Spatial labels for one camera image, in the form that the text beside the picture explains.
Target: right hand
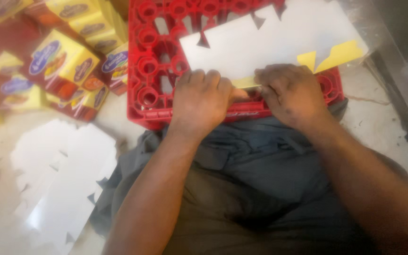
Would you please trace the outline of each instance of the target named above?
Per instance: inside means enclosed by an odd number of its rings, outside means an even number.
[[[320,84],[307,66],[268,65],[255,70],[255,82],[272,114],[283,124],[305,132],[309,127],[332,119]]]

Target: white tiled floor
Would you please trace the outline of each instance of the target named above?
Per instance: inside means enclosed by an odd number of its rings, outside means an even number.
[[[341,123],[366,146],[396,160],[408,171],[408,142],[404,138],[406,133],[385,91],[362,66],[342,67],[341,70],[344,93],[349,98],[349,106]],[[133,148],[144,129],[127,120],[126,103],[125,96],[111,94],[95,122],[111,135],[126,139],[128,147]],[[72,121],[53,111],[30,112],[9,116],[6,124],[0,127],[0,254],[56,254],[52,246],[31,249],[29,240],[32,233],[12,216],[11,213],[20,201],[14,182],[14,170],[8,159],[22,133],[53,118]],[[71,254],[100,254],[104,242],[88,224]]]

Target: gray cloth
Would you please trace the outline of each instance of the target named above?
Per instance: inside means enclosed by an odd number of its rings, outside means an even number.
[[[341,113],[347,101],[329,107]],[[167,130],[146,132],[119,158],[91,216],[105,235]],[[319,157],[275,118],[218,126],[199,146],[164,254],[376,252],[333,193]]]

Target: marble floor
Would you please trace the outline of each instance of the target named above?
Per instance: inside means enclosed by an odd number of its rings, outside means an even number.
[[[408,171],[408,142],[401,120],[382,86],[361,65],[341,66],[344,94],[349,98],[348,108],[341,124],[364,145],[394,159]],[[101,109],[95,124],[114,137],[126,140],[128,148],[144,128],[126,118],[125,96],[110,95]],[[12,215],[20,202],[15,185],[15,173],[9,154],[24,132],[54,118],[75,122],[54,111],[13,114],[0,127],[0,254],[56,255],[53,246],[31,248],[32,233],[23,222]],[[86,225],[71,255],[98,255],[105,240]]]

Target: left hand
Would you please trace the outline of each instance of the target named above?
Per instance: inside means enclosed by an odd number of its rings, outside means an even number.
[[[170,132],[201,142],[223,122],[235,99],[247,97],[246,91],[234,88],[218,71],[188,71],[175,88]]]

